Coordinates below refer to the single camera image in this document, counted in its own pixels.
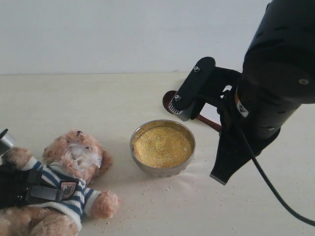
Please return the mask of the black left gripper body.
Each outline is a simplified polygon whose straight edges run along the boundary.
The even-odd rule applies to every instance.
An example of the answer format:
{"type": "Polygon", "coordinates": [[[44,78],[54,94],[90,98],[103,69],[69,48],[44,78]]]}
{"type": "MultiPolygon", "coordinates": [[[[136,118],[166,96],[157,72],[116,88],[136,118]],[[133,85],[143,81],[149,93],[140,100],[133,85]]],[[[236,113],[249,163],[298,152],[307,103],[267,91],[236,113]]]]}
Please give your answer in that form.
{"type": "Polygon", "coordinates": [[[21,207],[29,201],[30,171],[21,171],[12,163],[0,166],[0,208],[21,207]]]}

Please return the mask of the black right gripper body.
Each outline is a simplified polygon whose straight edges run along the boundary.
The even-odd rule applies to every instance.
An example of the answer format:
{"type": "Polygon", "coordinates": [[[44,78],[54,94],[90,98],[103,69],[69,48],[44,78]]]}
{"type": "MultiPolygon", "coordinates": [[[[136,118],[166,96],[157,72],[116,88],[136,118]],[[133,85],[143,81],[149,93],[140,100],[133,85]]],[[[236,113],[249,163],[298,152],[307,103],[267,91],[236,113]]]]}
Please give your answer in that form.
{"type": "Polygon", "coordinates": [[[236,70],[216,67],[208,78],[205,86],[197,95],[196,101],[199,103],[199,111],[195,113],[199,114],[201,108],[207,103],[216,107],[220,118],[224,118],[229,96],[231,92],[234,91],[234,88],[225,90],[225,87],[236,86],[240,77],[241,73],[236,70]]]}

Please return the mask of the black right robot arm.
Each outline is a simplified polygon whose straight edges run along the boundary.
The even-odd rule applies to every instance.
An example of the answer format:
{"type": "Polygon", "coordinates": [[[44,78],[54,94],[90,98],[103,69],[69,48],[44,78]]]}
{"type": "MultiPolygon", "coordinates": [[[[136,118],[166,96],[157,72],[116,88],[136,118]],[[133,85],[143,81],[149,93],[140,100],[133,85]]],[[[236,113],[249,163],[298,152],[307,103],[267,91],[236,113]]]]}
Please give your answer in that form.
{"type": "Polygon", "coordinates": [[[227,184],[279,135],[302,105],[315,101],[315,3],[273,0],[244,56],[242,71],[200,59],[172,98],[181,120],[195,119],[205,104],[220,116],[220,138],[210,176],[227,184]]]}

